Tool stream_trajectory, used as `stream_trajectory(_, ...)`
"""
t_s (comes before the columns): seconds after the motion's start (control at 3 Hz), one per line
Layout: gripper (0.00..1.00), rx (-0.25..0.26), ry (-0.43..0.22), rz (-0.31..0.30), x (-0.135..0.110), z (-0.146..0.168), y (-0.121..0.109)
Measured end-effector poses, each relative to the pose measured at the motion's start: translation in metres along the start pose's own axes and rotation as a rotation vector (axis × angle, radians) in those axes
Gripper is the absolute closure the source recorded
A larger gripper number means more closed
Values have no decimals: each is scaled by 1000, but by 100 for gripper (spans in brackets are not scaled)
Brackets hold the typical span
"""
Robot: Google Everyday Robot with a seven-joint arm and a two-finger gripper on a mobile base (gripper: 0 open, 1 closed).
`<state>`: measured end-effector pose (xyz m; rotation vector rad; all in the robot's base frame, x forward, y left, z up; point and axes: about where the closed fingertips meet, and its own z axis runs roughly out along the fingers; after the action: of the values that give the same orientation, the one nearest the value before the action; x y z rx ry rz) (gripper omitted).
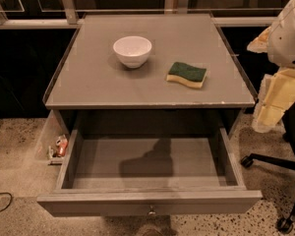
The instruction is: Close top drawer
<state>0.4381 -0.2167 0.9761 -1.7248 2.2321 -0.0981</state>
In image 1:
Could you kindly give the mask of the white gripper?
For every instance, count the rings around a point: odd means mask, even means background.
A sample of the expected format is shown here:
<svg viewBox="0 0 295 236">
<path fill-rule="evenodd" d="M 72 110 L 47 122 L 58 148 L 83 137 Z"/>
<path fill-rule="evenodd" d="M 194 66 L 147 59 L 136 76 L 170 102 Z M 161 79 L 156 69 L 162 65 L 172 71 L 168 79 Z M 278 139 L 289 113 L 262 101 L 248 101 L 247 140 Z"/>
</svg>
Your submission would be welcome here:
<svg viewBox="0 0 295 236">
<path fill-rule="evenodd" d="M 270 62 L 295 68 L 295 0 L 290 0 L 270 28 L 263 30 L 252 40 L 247 50 L 267 53 Z"/>
</svg>

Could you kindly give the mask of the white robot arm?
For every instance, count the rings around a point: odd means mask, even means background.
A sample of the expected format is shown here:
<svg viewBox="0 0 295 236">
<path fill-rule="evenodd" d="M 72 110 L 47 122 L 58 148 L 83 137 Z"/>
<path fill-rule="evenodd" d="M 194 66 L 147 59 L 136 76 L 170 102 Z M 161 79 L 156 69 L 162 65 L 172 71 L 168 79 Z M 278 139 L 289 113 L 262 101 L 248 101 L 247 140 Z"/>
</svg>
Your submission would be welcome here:
<svg viewBox="0 0 295 236">
<path fill-rule="evenodd" d="M 279 67 L 273 76 L 264 76 L 253 114 L 253 129 L 267 133 L 295 102 L 295 0 L 287 3 L 271 26 L 251 41 L 247 49 L 266 53 L 268 60 Z"/>
</svg>

